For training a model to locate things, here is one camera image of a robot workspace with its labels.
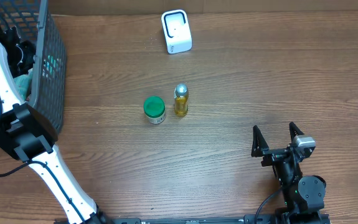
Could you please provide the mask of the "green lid jar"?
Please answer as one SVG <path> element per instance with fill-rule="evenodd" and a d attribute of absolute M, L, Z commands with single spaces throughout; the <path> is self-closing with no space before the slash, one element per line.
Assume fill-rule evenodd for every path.
<path fill-rule="evenodd" d="M 151 124 L 160 124 L 166 118 L 166 107 L 159 96 L 150 96 L 144 101 L 143 109 Z"/>

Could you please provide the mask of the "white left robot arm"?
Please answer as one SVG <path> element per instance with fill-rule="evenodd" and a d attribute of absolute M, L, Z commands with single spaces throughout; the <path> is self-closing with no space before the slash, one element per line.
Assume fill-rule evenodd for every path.
<path fill-rule="evenodd" d="M 30 167 L 61 204 L 67 223 L 110 223 L 65 164 L 52 123 L 25 102 L 16 88 L 14 78 L 27 75 L 35 57 L 35 45 L 21 41 L 15 27 L 2 30 L 0 26 L 0 148 L 22 161 L 2 176 Z"/>

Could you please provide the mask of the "yellow liquid bottle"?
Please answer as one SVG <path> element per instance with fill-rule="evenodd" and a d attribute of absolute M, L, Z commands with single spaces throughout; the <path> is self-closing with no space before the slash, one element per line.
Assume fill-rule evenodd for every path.
<path fill-rule="evenodd" d="M 174 90 L 174 112 L 180 117 L 184 117 L 188 112 L 189 92 L 187 85 L 180 83 Z"/>

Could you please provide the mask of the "mint green wipes pack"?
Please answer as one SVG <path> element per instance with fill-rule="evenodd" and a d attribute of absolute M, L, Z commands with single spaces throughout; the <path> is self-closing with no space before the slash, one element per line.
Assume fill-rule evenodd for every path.
<path fill-rule="evenodd" d="M 33 76 L 33 71 L 32 69 L 30 69 L 27 74 L 23 74 L 14 78 L 14 83 L 16 85 L 18 94 L 21 96 L 23 100 L 26 100 L 26 98 L 29 96 L 31 92 L 32 76 Z"/>

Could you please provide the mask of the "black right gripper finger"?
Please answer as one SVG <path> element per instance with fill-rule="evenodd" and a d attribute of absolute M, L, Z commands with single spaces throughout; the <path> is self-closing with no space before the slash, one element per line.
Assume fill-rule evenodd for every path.
<path fill-rule="evenodd" d="M 296 136 L 304 135 L 304 133 L 295 125 L 295 123 L 292 121 L 289 123 L 289 129 L 290 129 L 290 136 L 291 139 L 294 139 Z"/>
<path fill-rule="evenodd" d="M 269 147 L 263 137 L 259 127 L 254 125 L 253 127 L 253 143 L 252 143 L 252 157 L 262 157 L 265 151 L 268 151 Z"/>

